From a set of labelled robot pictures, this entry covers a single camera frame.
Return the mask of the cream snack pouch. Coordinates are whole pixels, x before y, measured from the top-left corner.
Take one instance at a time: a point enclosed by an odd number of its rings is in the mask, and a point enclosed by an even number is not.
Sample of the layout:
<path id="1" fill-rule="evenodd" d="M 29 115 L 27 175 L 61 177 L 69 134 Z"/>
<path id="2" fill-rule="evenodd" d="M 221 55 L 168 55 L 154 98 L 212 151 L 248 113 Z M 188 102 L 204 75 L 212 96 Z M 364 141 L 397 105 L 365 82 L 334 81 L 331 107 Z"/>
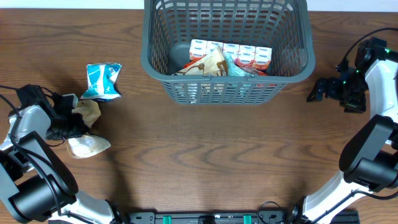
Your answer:
<path id="1" fill-rule="evenodd" d="M 80 115 L 84 124 L 91 128 L 92 125 L 101 116 L 100 108 L 97 102 L 93 100 L 81 100 L 77 103 L 77 107 L 72 109 L 72 115 Z M 67 140 L 67 150 L 69 155 L 75 159 L 85 159 L 95 156 L 111 147 L 111 143 L 87 131 L 78 138 Z"/>

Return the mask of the blue white snack packet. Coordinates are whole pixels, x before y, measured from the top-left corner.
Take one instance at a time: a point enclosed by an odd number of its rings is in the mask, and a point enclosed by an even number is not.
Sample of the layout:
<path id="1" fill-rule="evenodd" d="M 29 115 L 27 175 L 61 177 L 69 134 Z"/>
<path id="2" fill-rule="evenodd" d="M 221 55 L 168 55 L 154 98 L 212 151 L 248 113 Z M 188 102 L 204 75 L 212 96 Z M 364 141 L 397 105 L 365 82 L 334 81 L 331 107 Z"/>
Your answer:
<path id="1" fill-rule="evenodd" d="M 114 62 L 94 63 L 86 66 L 87 90 L 81 100 L 109 101 L 120 98 L 116 80 L 123 65 Z"/>

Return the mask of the multipack tissue packets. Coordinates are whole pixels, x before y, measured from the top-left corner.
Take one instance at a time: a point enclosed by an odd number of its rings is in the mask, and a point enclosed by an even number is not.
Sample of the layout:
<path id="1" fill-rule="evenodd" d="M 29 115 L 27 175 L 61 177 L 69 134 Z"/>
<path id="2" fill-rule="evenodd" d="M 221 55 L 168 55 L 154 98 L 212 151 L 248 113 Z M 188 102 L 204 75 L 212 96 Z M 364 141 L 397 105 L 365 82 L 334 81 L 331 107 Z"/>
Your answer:
<path id="1" fill-rule="evenodd" d="M 224 55 L 231 56 L 233 62 L 239 67 L 253 67 L 256 70 L 266 71 L 271 64 L 272 49 L 268 47 L 193 39 L 189 49 L 190 63 L 184 65 L 184 67 L 186 68 L 212 53 L 217 47 L 221 49 Z"/>

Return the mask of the mint green wipes pack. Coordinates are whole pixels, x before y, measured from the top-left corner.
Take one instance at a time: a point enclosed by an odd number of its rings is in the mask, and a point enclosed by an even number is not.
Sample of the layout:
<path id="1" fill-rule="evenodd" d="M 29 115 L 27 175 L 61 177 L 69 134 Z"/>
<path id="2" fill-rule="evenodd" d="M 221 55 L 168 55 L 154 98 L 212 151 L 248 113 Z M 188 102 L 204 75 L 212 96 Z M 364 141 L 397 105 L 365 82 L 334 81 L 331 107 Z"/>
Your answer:
<path id="1" fill-rule="evenodd" d="M 228 76 L 229 77 L 246 77 L 249 75 L 248 72 L 245 72 L 242 68 L 239 68 L 230 53 L 225 53 L 224 54 L 224 59 L 226 60 L 226 63 L 228 65 Z M 241 87 L 239 88 L 239 92 L 241 95 L 244 95 L 245 92 L 247 92 L 249 88 L 249 85 L 247 84 L 242 84 Z"/>

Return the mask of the brown beige snack pouch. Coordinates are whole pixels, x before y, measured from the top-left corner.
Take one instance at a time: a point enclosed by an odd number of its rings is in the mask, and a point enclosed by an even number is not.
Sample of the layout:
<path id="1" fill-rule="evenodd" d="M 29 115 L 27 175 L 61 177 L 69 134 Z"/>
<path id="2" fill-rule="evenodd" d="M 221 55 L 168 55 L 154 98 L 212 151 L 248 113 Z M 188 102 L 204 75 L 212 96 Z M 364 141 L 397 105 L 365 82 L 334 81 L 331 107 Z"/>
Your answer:
<path id="1" fill-rule="evenodd" d="M 192 65 L 184 68 L 174 75 L 187 76 L 187 75 L 203 75 L 203 76 L 216 76 L 227 77 L 228 65 L 223 53 L 219 47 L 216 47 L 212 53 L 193 63 Z"/>

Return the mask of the orange long biscuit pack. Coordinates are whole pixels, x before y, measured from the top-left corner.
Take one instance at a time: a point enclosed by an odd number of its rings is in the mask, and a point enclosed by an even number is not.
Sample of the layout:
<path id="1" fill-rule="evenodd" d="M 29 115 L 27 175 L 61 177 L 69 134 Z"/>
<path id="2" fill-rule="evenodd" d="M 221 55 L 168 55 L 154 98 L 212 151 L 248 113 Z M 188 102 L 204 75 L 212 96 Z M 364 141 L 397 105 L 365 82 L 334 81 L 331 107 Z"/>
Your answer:
<path id="1" fill-rule="evenodd" d="M 250 75 L 267 76 L 263 71 L 257 70 L 253 67 L 239 67 L 232 61 L 228 61 L 228 63 L 231 66 L 229 69 L 229 76 L 231 77 L 245 77 Z"/>

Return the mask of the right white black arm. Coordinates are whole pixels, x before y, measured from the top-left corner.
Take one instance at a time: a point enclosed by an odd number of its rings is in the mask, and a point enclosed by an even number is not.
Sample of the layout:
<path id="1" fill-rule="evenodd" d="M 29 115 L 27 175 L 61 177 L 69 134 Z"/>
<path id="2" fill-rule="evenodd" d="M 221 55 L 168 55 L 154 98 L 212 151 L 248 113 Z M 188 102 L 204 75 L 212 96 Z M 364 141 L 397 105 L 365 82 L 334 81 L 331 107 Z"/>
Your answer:
<path id="1" fill-rule="evenodd" d="M 347 113 L 370 110 L 370 120 L 341 152 L 339 171 L 314 194 L 293 206 L 284 223 L 359 223 L 357 211 L 347 208 L 362 197 L 392 200 L 397 194 L 380 196 L 397 188 L 397 52 L 376 37 L 362 38 L 354 67 L 347 59 L 337 66 L 339 78 L 320 78 L 308 102 L 332 98 Z"/>

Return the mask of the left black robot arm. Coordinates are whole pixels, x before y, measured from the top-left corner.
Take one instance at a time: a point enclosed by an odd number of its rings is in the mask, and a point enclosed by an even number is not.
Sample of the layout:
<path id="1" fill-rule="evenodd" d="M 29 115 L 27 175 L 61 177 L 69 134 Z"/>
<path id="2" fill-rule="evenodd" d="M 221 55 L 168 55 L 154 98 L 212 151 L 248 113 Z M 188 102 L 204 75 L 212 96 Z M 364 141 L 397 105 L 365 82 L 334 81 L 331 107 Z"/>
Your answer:
<path id="1" fill-rule="evenodd" d="M 9 132 L 1 144 L 1 202 L 20 223 L 129 223 L 108 200 L 79 191 L 78 184 L 49 140 L 82 137 L 89 131 L 78 99 L 38 85 L 15 89 Z"/>

